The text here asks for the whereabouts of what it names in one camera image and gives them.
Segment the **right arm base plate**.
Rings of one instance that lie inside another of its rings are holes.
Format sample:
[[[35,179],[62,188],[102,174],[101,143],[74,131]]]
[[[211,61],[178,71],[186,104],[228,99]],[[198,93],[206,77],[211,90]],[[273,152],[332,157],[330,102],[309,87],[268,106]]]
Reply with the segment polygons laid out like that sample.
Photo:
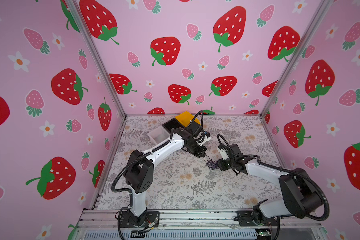
[[[234,221],[239,222],[241,227],[273,227],[277,226],[280,220],[278,217],[266,218],[257,211],[237,211]]]

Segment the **aluminium frame rail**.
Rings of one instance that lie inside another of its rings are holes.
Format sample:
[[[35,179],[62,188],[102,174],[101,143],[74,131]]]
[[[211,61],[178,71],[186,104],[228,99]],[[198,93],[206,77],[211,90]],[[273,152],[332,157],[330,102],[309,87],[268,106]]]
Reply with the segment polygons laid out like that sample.
[[[273,217],[263,226],[250,221],[248,209],[150,210],[152,230],[118,228],[119,211],[83,211],[71,240],[328,240],[317,221]]]

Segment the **black plastic bin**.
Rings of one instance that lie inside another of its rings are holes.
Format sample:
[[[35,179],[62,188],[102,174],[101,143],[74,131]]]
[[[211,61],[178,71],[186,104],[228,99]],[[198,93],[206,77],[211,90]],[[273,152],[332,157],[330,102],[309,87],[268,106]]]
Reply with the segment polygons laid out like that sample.
[[[176,118],[172,118],[162,124],[162,127],[170,134],[172,129],[176,130],[177,128],[182,128],[183,125]]]

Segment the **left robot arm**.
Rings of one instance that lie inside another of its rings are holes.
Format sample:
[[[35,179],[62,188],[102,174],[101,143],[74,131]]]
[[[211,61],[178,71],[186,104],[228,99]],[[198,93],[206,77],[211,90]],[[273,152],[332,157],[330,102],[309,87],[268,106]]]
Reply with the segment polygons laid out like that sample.
[[[171,129],[169,136],[153,148],[131,153],[126,166],[112,182],[111,191],[129,193],[129,211],[133,216],[141,217],[147,212],[146,191],[153,183],[155,167],[159,163],[178,150],[185,150],[197,158],[206,156],[204,144],[211,140],[211,135],[201,127],[198,129],[198,135],[189,129]]]

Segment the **yellow plastic bin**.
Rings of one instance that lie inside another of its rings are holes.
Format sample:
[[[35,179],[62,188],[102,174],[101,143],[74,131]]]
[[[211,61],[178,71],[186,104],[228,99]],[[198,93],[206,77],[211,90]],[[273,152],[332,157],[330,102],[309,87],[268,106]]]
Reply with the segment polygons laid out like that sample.
[[[175,119],[184,127],[186,128],[191,121],[193,120],[194,116],[189,113],[188,111],[185,111],[181,113],[180,115],[176,116]]]

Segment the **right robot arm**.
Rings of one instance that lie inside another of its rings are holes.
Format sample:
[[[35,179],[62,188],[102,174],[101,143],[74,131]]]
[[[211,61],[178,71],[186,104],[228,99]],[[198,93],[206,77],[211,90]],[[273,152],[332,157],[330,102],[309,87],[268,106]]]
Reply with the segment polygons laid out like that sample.
[[[294,216],[325,221],[330,216],[328,198],[319,185],[301,168],[294,170],[266,164],[260,156],[244,155],[238,145],[229,145],[220,134],[217,135],[221,159],[221,171],[233,170],[236,175],[243,173],[266,180],[281,189],[282,196],[274,200],[264,200],[253,207],[252,219],[262,225],[273,217]]]

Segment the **white plastic bin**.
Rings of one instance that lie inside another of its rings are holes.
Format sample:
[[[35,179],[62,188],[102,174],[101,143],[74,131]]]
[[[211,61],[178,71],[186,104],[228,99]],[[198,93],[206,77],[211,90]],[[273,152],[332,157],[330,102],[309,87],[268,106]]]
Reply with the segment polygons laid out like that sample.
[[[170,137],[170,133],[164,128],[159,127],[149,132],[148,136],[154,146],[157,146],[160,143],[165,142]]]

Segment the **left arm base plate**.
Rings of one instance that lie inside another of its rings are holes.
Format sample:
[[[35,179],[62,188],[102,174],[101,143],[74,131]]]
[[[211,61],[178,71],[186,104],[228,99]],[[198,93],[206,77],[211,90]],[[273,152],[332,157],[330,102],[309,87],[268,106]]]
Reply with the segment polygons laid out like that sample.
[[[118,217],[121,228],[156,228],[159,226],[160,212],[145,211],[141,216],[133,215],[130,210],[122,211]]]

